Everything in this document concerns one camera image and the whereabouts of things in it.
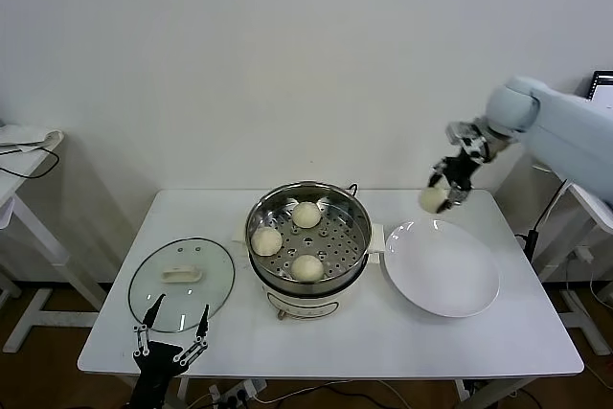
cable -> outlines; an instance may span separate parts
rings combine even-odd
[[[543,409],[543,405],[538,401],[538,399],[536,399],[536,397],[530,393],[528,390],[524,390],[523,388],[519,389],[520,393],[523,393],[524,395],[526,395],[527,397],[529,397],[532,401],[534,401],[534,404],[536,404],[538,406],[538,409]]]
[[[594,292],[594,286],[593,286],[593,282],[594,282],[594,267],[591,267],[592,272],[590,275],[590,292],[592,293],[592,296],[594,296],[594,299],[596,299],[598,301],[599,304],[601,304],[604,307],[607,307],[609,310],[613,310],[613,307],[610,306],[609,304],[601,301],[599,299],[599,297],[596,295],[596,293]]]
[[[398,399],[400,399],[402,401],[402,404],[404,404],[404,407],[406,407],[406,409],[413,409],[408,402],[406,402],[406,399],[404,399],[402,397],[402,395],[396,390],[396,388],[394,388],[392,385],[390,385],[389,383],[383,381],[383,380],[378,380],[377,382],[379,382],[381,385],[385,385],[387,388],[389,388],[392,393],[394,393]]]
[[[288,393],[287,395],[284,395],[284,396],[278,397],[278,398],[274,398],[274,399],[270,399],[269,401],[264,401],[262,399],[259,399],[258,397],[254,397],[254,400],[257,401],[260,404],[272,404],[273,402],[281,401],[282,399],[286,399],[286,398],[289,398],[289,397],[300,395],[300,394],[305,393],[305,392],[310,392],[310,391],[313,391],[313,390],[317,390],[318,388],[326,387],[328,385],[336,385],[337,383],[349,383],[349,382],[353,382],[353,380],[336,380],[334,382],[328,382],[328,383],[325,383],[323,385],[319,385],[319,386],[316,386],[316,387],[303,388],[302,390],[298,390],[297,392]]]
[[[549,214],[551,213],[551,210],[554,208],[559,198],[563,195],[563,193],[561,192],[562,192],[562,189],[566,186],[566,184],[570,184],[568,182],[568,179],[564,179],[564,181],[557,188],[556,193],[554,193],[554,195],[549,200],[549,203],[547,203],[547,206],[545,207],[545,209],[543,209],[543,212],[540,214],[540,216],[536,220],[536,224],[533,227],[534,231],[536,231],[536,228],[540,224],[540,221],[543,220],[543,217],[545,217],[545,215],[547,215],[547,218],[549,218]]]
[[[207,393],[206,395],[202,395],[200,398],[196,399],[194,402],[192,402],[192,404],[190,404],[186,409],[192,409],[200,400],[206,398],[206,397],[212,397],[213,395],[210,393]]]
[[[611,385],[607,384],[607,383],[604,381],[604,379],[603,379],[602,377],[600,377],[598,374],[596,374],[596,371],[594,371],[592,368],[590,368],[590,367],[588,366],[588,364],[587,364],[587,363],[583,363],[583,364],[585,365],[585,367],[587,368],[587,370],[588,370],[590,373],[592,373],[592,374],[594,375],[594,377],[595,377],[595,378],[597,378],[597,379],[598,379],[598,382],[600,382],[604,388],[606,388],[607,390],[613,390],[613,386],[611,386]]]
[[[338,380],[338,381],[334,381],[334,382],[328,382],[328,383],[325,383],[323,385],[319,385],[319,386],[316,386],[316,387],[304,388],[302,390],[298,390],[296,392],[289,393],[289,394],[284,395],[282,397],[270,399],[269,401],[264,401],[262,399],[258,399],[257,397],[254,397],[254,400],[259,402],[259,403],[261,403],[261,404],[272,404],[274,402],[278,402],[278,404],[277,404],[275,409],[279,409],[281,407],[281,405],[283,404],[283,402],[286,399],[288,399],[288,398],[296,397],[298,395],[306,395],[308,393],[315,392],[317,390],[320,390],[320,389],[324,388],[324,389],[330,390],[331,392],[337,393],[338,395],[342,395],[344,397],[365,398],[365,399],[369,400],[372,404],[374,404],[375,406],[377,406],[377,407],[379,407],[381,409],[397,409],[397,408],[392,407],[392,406],[386,406],[384,404],[381,404],[380,402],[376,401],[375,399],[373,399],[370,396],[365,395],[363,393],[346,393],[346,392],[341,392],[340,390],[336,390],[335,388],[331,387],[331,385],[335,385],[335,384],[338,384],[338,383],[349,383],[349,382],[353,382],[353,380]]]
[[[314,388],[314,389],[312,389],[312,390],[310,390],[308,392],[304,392],[301,395],[305,395],[306,393],[312,393],[312,392],[315,392],[315,391],[320,390],[320,389],[330,390],[331,392],[334,392],[334,393],[336,393],[338,395],[342,395],[343,397],[365,398],[368,401],[370,401],[372,404],[374,404],[376,407],[380,407],[381,409],[398,409],[398,408],[393,407],[393,406],[386,406],[384,404],[381,404],[380,402],[376,401],[374,398],[372,398],[372,397],[370,397],[370,396],[368,396],[368,395],[366,395],[364,393],[346,393],[346,392],[341,392],[340,390],[336,390],[335,388],[332,388],[332,387],[329,387],[329,386],[326,386],[326,385],[322,385],[320,387]],[[282,399],[281,401],[279,401],[279,404],[277,404],[275,409],[280,409],[281,405],[284,403],[284,401],[285,401],[285,399]]]
[[[205,408],[207,408],[207,407],[213,407],[213,406],[215,406],[216,404],[219,404],[219,402],[210,402],[209,404],[205,404],[204,406],[198,406],[198,407],[196,407],[195,409],[205,409]]]
[[[49,167],[47,170],[45,170],[44,172],[42,172],[41,174],[35,174],[33,176],[27,176],[25,174],[21,174],[19,172],[15,172],[15,171],[11,171],[11,170],[7,170],[6,168],[2,168],[0,167],[0,171],[3,172],[7,172],[8,174],[12,174],[13,176],[17,176],[17,177],[21,177],[23,179],[38,179],[41,178],[43,176],[46,176],[47,174],[49,174],[51,172],[51,170],[53,168],[55,168],[57,166],[57,164],[59,163],[59,155],[57,155],[55,152],[51,152],[50,150],[46,149],[46,148],[36,148],[35,150],[44,150],[45,152],[47,152],[48,154],[52,155],[53,157],[55,157],[54,160],[54,164]],[[9,153],[22,153],[21,150],[9,150],[8,152],[2,152],[0,153],[0,155],[7,155]]]

power strip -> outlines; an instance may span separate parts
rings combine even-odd
[[[237,396],[239,390],[245,391],[247,394],[247,399],[253,399],[255,395],[266,388],[266,385],[266,380],[264,378],[248,378],[247,380],[243,380],[242,382],[236,384],[234,387],[232,387],[232,389],[228,390],[223,395],[219,393],[219,389],[216,385],[211,385],[209,387],[209,393],[211,393],[213,402],[226,402],[229,397],[235,397],[238,401],[237,407],[240,407],[242,405],[242,401],[239,400]]]

white stand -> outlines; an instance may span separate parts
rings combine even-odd
[[[533,261],[534,271],[541,282],[545,282],[575,251],[588,234],[598,224],[583,208],[579,209],[573,218],[560,230],[557,237]],[[587,314],[587,310],[579,300],[575,291],[561,291],[562,299],[570,312],[559,313],[566,329],[579,328],[585,335],[595,354],[611,354],[611,349],[598,331],[596,324]]]
[[[559,313],[559,319],[562,320],[566,329],[581,329],[595,354],[600,356],[611,354],[611,349],[592,321],[592,318],[587,314],[587,310],[585,310],[577,293],[575,291],[564,290],[560,291],[560,294],[566,306],[571,310],[569,312]]]
[[[13,212],[33,233],[37,247],[41,250],[43,256],[96,310],[100,310],[106,298],[106,293],[76,260],[71,259],[68,251],[17,195],[14,196]],[[98,313],[43,311],[42,308],[51,296],[51,292],[51,289],[39,289],[36,292],[2,349],[3,352],[18,352],[32,326],[77,328],[94,326]]]
[[[42,311],[51,296],[51,289],[38,289],[34,298],[12,330],[2,349],[5,353],[16,353],[26,340],[33,326],[55,326],[69,328],[91,328],[98,313],[91,311]]]
[[[458,392],[460,402],[456,405],[457,409],[486,409],[496,401],[507,397],[511,393],[519,390],[521,387],[528,385],[535,378],[501,378],[493,380],[484,388],[475,393],[472,397],[467,398],[467,391],[462,384],[463,392]]]
[[[2,272],[0,272],[0,289],[2,289],[2,293],[0,294],[0,308],[2,308],[10,297],[16,299],[21,296],[21,289]]]

white table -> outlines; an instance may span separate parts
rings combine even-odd
[[[492,249],[501,271],[500,295],[484,313],[465,319],[435,316],[404,299],[382,267],[369,264],[351,303],[315,321],[277,320],[262,294],[244,245],[232,235],[265,191],[161,191],[125,258],[79,357],[88,373],[136,375],[131,353],[136,325],[128,285],[139,264],[174,239],[205,237],[223,244],[235,262],[234,288],[212,318],[209,349],[188,376],[228,378],[502,379],[462,407],[483,408],[534,378],[574,375],[583,363],[511,229],[488,192],[475,191],[444,215]],[[389,234],[423,214],[419,191],[360,191],[371,220]],[[154,332],[153,340],[183,347],[193,329]],[[300,343],[302,347],[293,347]]]
[[[53,150],[61,140],[62,136],[59,133],[45,148]],[[0,166],[23,175],[31,175],[48,155],[44,150],[1,155]],[[100,309],[106,293],[16,194],[26,180],[0,171],[0,207],[13,200],[12,212],[32,232],[37,249],[95,309]],[[0,277],[0,287],[4,289],[2,297],[5,300],[8,294],[12,297],[18,297],[21,294],[20,290],[4,276]],[[41,311],[51,293],[51,289],[38,289],[5,343],[3,352],[17,352],[32,326],[91,327],[94,324],[97,313]]]

steamed bun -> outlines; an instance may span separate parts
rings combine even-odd
[[[303,229],[310,229],[319,224],[322,218],[322,213],[315,203],[310,201],[303,201],[294,208],[291,213],[291,220],[294,221],[298,227]]]
[[[315,256],[305,254],[291,264],[291,274],[299,282],[316,282],[324,275],[324,265]]]
[[[251,246],[259,256],[272,256],[281,249],[284,240],[277,229],[260,227],[251,237]]]
[[[445,189],[428,187],[420,193],[420,206],[425,212],[435,215],[446,199],[447,191]]]

